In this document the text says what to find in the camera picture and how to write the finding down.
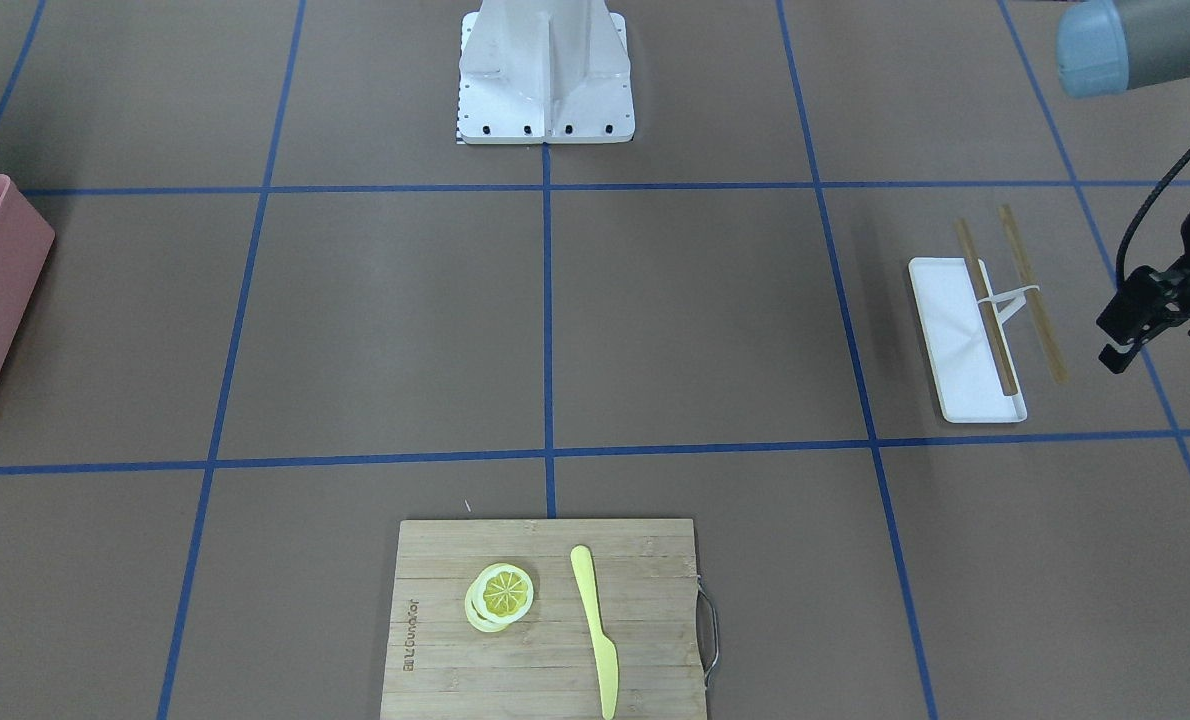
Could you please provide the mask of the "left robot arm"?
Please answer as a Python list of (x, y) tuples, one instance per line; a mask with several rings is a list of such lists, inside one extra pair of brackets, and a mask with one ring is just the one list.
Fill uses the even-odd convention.
[[(1056, 61), (1063, 90), (1098, 98), (1190, 79), (1190, 1), (1081, 1), (1061, 15)], [(1183, 251), (1169, 268), (1127, 269), (1127, 250), (1161, 192), (1190, 163), (1190, 148), (1159, 179), (1127, 224), (1113, 259), (1115, 292), (1098, 315), (1108, 342), (1100, 361), (1125, 372), (1145, 345), (1186, 325), (1190, 337), (1190, 211)]]

